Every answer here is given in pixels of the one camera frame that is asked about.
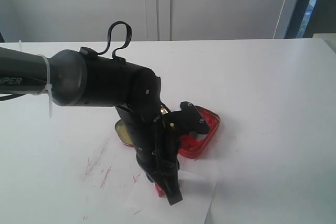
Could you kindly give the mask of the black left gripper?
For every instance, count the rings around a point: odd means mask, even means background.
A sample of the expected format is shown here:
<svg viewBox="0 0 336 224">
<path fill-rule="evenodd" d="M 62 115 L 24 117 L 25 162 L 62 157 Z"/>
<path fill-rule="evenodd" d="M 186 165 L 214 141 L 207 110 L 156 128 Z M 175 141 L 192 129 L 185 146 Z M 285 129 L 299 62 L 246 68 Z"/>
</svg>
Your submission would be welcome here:
<svg viewBox="0 0 336 224">
<path fill-rule="evenodd" d="M 178 181 L 180 147 L 174 124 L 168 124 L 159 104 L 123 104 L 116 111 L 125 124 L 136 160 L 151 183 L 165 192 L 170 206 L 183 200 Z"/>
</svg>

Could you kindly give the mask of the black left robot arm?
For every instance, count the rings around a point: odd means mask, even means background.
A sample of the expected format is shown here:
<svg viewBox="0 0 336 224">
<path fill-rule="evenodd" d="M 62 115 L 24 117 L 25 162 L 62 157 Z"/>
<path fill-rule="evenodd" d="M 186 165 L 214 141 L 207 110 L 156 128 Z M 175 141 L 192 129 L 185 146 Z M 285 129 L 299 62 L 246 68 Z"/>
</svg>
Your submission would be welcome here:
<svg viewBox="0 0 336 224">
<path fill-rule="evenodd" d="M 170 205 L 179 188 L 178 140 L 161 113 L 161 80 L 120 57 L 90 48 L 62 50 L 51 58 L 1 49 L 1 100 L 46 93 L 60 106 L 114 107 L 131 136 L 136 160 Z"/>
</svg>

